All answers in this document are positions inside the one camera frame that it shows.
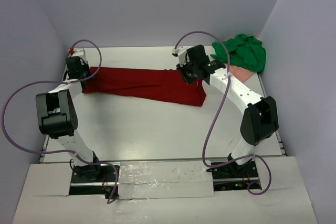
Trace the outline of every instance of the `gray wall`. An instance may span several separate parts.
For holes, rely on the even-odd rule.
[[[173,45],[193,30],[220,37],[258,35],[276,0],[38,0],[66,43],[89,38],[99,46]],[[210,45],[191,36],[185,45]]]
[[[59,80],[65,47],[35,0],[0,0],[0,104],[17,88],[36,80]],[[40,150],[35,95],[51,86],[19,93],[6,113],[9,134],[25,147]],[[0,223],[11,223],[30,163],[38,157],[17,150],[0,133]]]
[[[335,18],[336,0],[278,0],[261,33],[263,82],[320,224],[336,219]]]

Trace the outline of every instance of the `white tabletop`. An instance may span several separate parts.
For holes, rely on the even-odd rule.
[[[103,67],[175,69],[172,47],[102,48]],[[211,46],[206,47],[213,54]],[[90,66],[97,66],[96,49],[86,48]],[[245,84],[262,94],[257,74]],[[80,94],[74,100],[78,132],[99,159],[105,161],[200,158],[205,136],[223,94],[204,82],[207,93],[202,107],[180,105],[111,94]],[[227,100],[213,130],[207,157],[227,157],[240,139],[242,114]],[[55,140],[47,150],[59,150]],[[264,141],[259,155],[281,155],[278,140]],[[45,163],[67,162],[68,154],[47,155]]]
[[[117,200],[110,205],[103,195],[69,196],[68,164],[35,164],[29,168],[13,223],[317,224],[295,158],[265,160],[273,180],[261,196],[246,190],[216,191],[211,197]],[[264,164],[257,162],[257,169],[261,184],[266,184]]]

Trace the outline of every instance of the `purple cable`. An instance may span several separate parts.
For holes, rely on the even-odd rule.
[[[227,50],[226,46],[224,45],[224,43],[222,42],[222,40],[220,40],[219,38],[217,38],[215,35],[213,34],[210,34],[210,33],[207,33],[206,31],[191,31],[190,33],[187,33],[186,35],[182,36],[181,39],[178,40],[178,42],[176,43],[175,45],[175,49],[178,47],[178,45],[180,44],[180,42],[185,38],[187,37],[188,35],[190,34],[206,34],[206,35],[209,35],[211,37],[213,37],[214,39],[216,39],[220,44],[221,46],[224,48],[225,52],[226,52],[226,56],[227,56],[227,72],[229,73],[230,72],[230,54],[229,54],[229,51]],[[226,97],[227,97],[227,94],[229,92],[229,88],[230,88],[230,85],[231,85],[231,76],[228,74],[227,75],[227,86],[226,86],[226,89],[225,89],[225,92],[224,92],[224,95],[223,95],[223,98],[222,98],[222,101],[220,102],[220,105],[218,107],[218,110],[215,114],[215,117],[211,123],[211,126],[208,130],[208,134],[206,135],[206,138],[205,138],[205,142],[204,142],[204,145],[203,145],[203,150],[202,150],[202,161],[203,161],[203,164],[208,167],[208,168],[218,168],[218,167],[222,167],[222,166],[225,166],[225,165],[228,165],[228,164],[231,164],[237,160],[240,160],[240,159],[243,159],[243,158],[247,158],[247,157],[258,157],[261,159],[261,161],[265,164],[266,168],[267,168],[267,171],[268,171],[268,174],[269,174],[269,182],[268,182],[268,185],[267,187],[265,188],[265,190],[261,191],[260,193],[254,193],[252,191],[250,191],[250,186],[251,184],[254,184],[256,182],[252,182],[251,184],[249,184],[249,186],[247,187],[247,190],[249,191],[249,193],[253,194],[253,195],[262,195],[264,194],[270,187],[271,185],[271,182],[272,182],[272,174],[271,174],[271,170],[269,168],[269,166],[267,165],[266,161],[260,157],[259,155],[254,155],[254,154],[250,154],[250,155],[245,155],[245,156],[241,156],[241,157],[238,157],[238,158],[234,158],[234,159],[231,159],[230,161],[227,161],[227,162],[223,162],[223,163],[220,163],[220,164],[217,164],[217,165],[209,165],[206,163],[206,160],[205,160],[205,152],[206,152],[206,147],[208,145],[208,142],[209,142],[209,139],[210,139],[210,136],[211,136],[211,133],[212,133],[212,130],[215,126],[215,123],[218,119],[218,116],[220,114],[220,111],[222,110],[222,107],[224,105],[224,102],[226,100]]]
[[[77,45],[78,43],[82,42],[82,41],[91,43],[91,44],[94,45],[94,47],[98,50],[98,53],[99,53],[99,65],[98,65],[98,68],[96,69],[96,71],[95,71],[92,75],[90,75],[89,77],[83,78],[83,79],[81,79],[81,80],[72,81],[71,83],[76,83],[76,82],[80,82],[80,81],[85,81],[85,80],[88,80],[88,79],[92,78],[93,76],[95,76],[95,75],[98,73],[98,71],[99,71],[99,69],[100,69],[100,67],[101,67],[101,62],[102,62],[101,51],[99,50],[99,47],[98,47],[95,43],[93,43],[91,40],[81,39],[81,40],[75,42],[75,43],[73,44],[72,48],[73,48],[75,45]],[[10,137],[10,135],[8,134],[8,132],[7,132],[7,130],[6,130],[6,127],[5,127],[5,113],[6,113],[6,109],[7,109],[7,107],[8,107],[9,102],[11,101],[11,99],[12,99],[18,92],[20,92],[22,89],[25,89],[25,88],[27,88],[27,87],[29,87],[29,86],[32,86],[32,85],[42,84],[42,83],[68,84],[67,82],[60,82],[60,81],[35,81],[35,82],[31,82],[31,83],[26,84],[26,85],[22,86],[21,88],[17,89],[17,90],[16,90],[13,94],[11,94],[11,95],[9,96],[9,98],[5,101],[5,104],[4,104],[3,108],[2,108],[2,111],[1,111],[1,130],[2,130],[2,132],[4,133],[4,136],[7,138],[7,140],[8,140],[12,145],[14,145],[16,148],[20,149],[21,151],[28,152],[28,153],[32,153],[32,154],[43,154],[43,155],[45,155],[45,154],[54,154],[54,153],[63,153],[63,152],[72,153],[72,154],[76,155],[76,152],[74,152],[74,151],[72,151],[72,150],[59,150],[59,151],[51,151],[51,152],[47,152],[47,151],[35,151],[35,150],[30,150],[30,149],[24,148],[24,147],[18,145],[17,143],[15,143],[15,141]],[[76,155],[76,157],[77,157],[80,161],[82,161],[83,163],[88,164],[88,165],[101,165],[101,164],[105,164],[105,165],[110,165],[110,166],[114,169],[114,172],[116,173],[116,181],[115,181],[115,183],[114,183],[113,190],[112,190],[112,192],[111,192],[111,194],[110,194],[110,196],[109,196],[109,198],[108,198],[107,204],[110,204],[110,203],[114,202],[115,199],[112,200],[111,198],[112,198],[112,196],[113,196],[113,194],[114,194],[114,192],[115,192],[115,190],[116,190],[116,188],[117,188],[117,183],[118,183],[118,171],[117,171],[116,167],[115,167],[114,165],[110,164],[110,163],[106,163],[106,162],[91,163],[91,162],[88,162],[88,161],[84,160],[83,158],[81,158],[81,157],[78,156],[78,155]]]

